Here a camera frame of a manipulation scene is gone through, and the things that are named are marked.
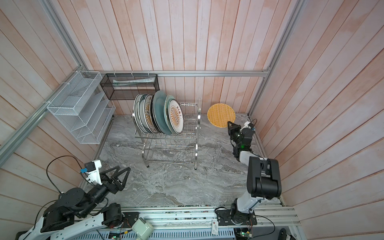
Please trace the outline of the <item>yellow woven round trivet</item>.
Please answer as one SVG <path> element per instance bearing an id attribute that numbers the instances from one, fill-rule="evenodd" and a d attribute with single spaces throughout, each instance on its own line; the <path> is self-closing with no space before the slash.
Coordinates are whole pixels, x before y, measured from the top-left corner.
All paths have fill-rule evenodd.
<path id="1" fill-rule="evenodd" d="M 210 123 L 218 128 L 226 128 L 228 122 L 234 123 L 236 120 L 235 111 L 227 104 L 214 104 L 207 113 Z"/>

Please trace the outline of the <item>stainless steel dish rack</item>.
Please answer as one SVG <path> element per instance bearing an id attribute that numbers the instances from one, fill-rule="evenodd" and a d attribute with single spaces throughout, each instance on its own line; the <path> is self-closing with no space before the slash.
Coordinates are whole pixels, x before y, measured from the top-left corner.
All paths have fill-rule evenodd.
<path id="1" fill-rule="evenodd" d="M 198 168 L 199 134 L 201 131 L 200 103 L 180 103 L 184 114 L 184 128 L 180 134 L 144 133 L 132 115 L 136 130 L 134 137 L 142 142 L 141 158 L 150 164 L 191 165 Z"/>

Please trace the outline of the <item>small orange sunburst plate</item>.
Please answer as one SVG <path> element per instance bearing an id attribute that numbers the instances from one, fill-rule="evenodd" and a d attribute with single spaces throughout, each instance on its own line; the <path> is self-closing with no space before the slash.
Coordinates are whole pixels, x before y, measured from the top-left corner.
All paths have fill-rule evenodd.
<path id="1" fill-rule="evenodd" d="M 173 131 L 181 134 L 184 129 L 184 114 L 181 105 L 175 99 L 169 101 L 167 113 Z"/>

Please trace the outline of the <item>black round plate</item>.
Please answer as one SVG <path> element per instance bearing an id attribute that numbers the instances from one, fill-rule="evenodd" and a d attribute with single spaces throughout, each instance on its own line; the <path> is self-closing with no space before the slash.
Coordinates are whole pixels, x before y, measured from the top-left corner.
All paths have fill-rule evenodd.
<path id="1" fill-rule="evenodd" d="M 160 133 L 159 127 L 157 126 L 157 123 L 156 123 L 155 114 L 154 114 L 154 99 L 151 100 L 150 111 L 151 111 L 152 123 L 156 130 L 156 133 Z"/>

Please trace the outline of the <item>white plate cloud line pattern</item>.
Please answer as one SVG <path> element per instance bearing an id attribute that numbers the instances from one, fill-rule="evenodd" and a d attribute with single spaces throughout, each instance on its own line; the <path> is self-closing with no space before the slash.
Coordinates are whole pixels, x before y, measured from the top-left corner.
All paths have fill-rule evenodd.
<path id="1" fill-rule="evenodd" d="M 134 111 L 133 111 L 134 120 L 135 120 L 135 123 L 136 123 L 136 125 L 137 125 L 139 130 L 141 130 L 141 128 L 140 128 L 139 121 L 138 121 L 137 103 L 140 100 L 140 98 L 141 98 L 141 94 L 138 94 L 135 97 L 135 100 L 134 100 Z"/>

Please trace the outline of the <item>light green lotus plate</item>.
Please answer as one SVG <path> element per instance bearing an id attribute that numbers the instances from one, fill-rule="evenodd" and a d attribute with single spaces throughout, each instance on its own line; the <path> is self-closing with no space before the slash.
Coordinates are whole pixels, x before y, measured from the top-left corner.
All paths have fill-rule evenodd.
<path id="1" fill-rule="evenodd" d="M 169 118 L 169 103 L 173 99 L 174 99 L 174 97 L 172 95 L 167 95 L 166 100 L 165 100 L 165 105 L 164 105 L 164 116 L 165 116 L 166 124 L 167 124 L 169 130 L 174 135 L 174 134 L 176 134 L 176 132 L 173 129 L 170 118 Z"/>

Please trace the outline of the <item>white plate green text rim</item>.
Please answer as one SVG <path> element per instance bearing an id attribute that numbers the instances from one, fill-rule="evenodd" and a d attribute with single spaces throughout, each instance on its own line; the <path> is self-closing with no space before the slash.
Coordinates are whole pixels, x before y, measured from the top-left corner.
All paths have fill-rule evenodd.
<path id="1" fill-rule="evenodd" d="M 142 124 L 145 132 L 149 133 L 150 130 L 146 124 L 145 110 L 144 110 L 144 104 L 145 104 L 146 97 L 147 97 L 147 94 L 143 94 L 140 98 L 140 101 L 139 101 L 139 118 L 140 118 L 141 124 Z"/>

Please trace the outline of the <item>large orange sunburst plate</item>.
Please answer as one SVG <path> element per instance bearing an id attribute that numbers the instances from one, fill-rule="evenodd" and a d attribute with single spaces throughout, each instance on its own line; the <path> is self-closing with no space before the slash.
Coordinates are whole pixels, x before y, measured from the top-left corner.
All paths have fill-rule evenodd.
<path id="1" fill-rule="evenodd" d="M 152 101 L 153 95 L 148 94 L 145 98 L 144 103 L 144 114 L 145 114 L 145 121 L 148 126 L 148 129 L 151 133 L 157 134 L 159 131 L 156 129 L 156 127 L 153 124 L 152 120 L 152 113 L 151 113 L 151 101 Z"/>

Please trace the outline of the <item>grey green plain plate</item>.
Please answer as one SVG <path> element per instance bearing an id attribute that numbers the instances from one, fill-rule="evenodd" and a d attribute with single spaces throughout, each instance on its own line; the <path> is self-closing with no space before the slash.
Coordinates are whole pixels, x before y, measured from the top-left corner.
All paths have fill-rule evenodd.
<path id="1" fill-rule="evenodd" d="M 164 91 L 157 91 L 154 94 L 152 101 L 153 116 L 158 129 L 166 135 L 171 135 L 172 132 L 167 125 L 167 121 L 164 114 L 166 93 Z"/>

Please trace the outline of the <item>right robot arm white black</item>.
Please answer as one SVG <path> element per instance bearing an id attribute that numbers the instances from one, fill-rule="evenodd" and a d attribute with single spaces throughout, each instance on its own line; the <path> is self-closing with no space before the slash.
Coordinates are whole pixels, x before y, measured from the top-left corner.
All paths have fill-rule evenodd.
<path id="1" fill-rule="evenodd" d="M 254 133 L 254 125 L 250 122 L 242 127 L 228 121 L 233 155 L 238 162 L 248 167 L 247 190 L 231 206 L 231 219 L 238 223 L 249 220 L 255 207 L 262 201 L 279 198 L 282 194 L 279 162 L 263 158 L 252 151 Z"/>

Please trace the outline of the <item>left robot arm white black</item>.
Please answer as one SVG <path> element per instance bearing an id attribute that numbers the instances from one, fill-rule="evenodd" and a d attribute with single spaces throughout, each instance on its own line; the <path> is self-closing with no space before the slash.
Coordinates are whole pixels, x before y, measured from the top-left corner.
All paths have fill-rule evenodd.
<path id="1" fill-rule="evenodd" d="M 107 203 L 96 214 L 92 211 L 102 203 L 109 193 L 122 191 L 127 183 L 131 168 L 119 166 L 99 174 L 101 182 L 85 192 L 73 188 L 59 195 L 34 226 L 16 235 L 17 240 L 71 240 L 101 228 L 119 228 L 123 226 L 124 215 L 121 205 Z"/>

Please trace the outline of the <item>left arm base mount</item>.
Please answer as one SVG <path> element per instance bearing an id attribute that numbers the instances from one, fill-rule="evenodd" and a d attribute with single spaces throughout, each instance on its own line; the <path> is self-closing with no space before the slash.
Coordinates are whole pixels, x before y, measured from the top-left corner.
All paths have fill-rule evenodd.
<path id="1" fill-rule="evenodd" d="M 102 222 L 107 228 L 131 228 L 139 219 L 139 212 L 122 211 L 121 205 L 112 203 L 102 212 L 104 220 Z"/>

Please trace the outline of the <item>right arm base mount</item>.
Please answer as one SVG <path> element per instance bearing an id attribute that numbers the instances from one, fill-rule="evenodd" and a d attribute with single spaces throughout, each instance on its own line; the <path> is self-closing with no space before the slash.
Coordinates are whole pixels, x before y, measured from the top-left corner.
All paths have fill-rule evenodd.
<path id="1" fill-rule="evenodd" d="M 252 213 L 242 213 L 236 209 L 219 207 L 214 210 L 219 226 L 257 225 L 257 219 Z"/>

